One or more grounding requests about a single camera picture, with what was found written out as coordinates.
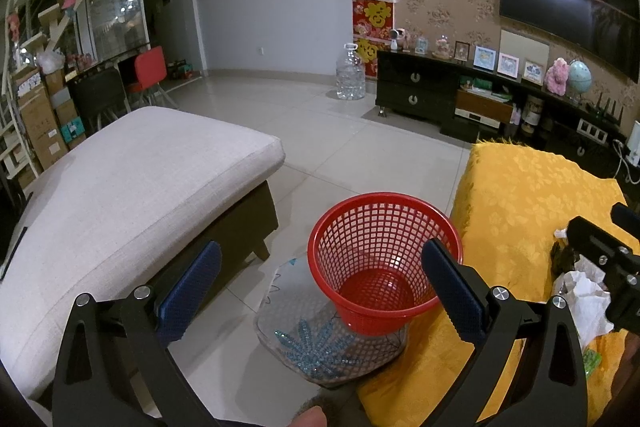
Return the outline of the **person's right hand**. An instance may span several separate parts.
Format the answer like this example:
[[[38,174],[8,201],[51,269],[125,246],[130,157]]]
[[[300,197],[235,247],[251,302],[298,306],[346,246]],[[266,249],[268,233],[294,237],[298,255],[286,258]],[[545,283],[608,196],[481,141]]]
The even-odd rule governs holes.
[[[322,407],[315,405],[297,415],[288,427],[326,427],[327,425],[328,420]]]

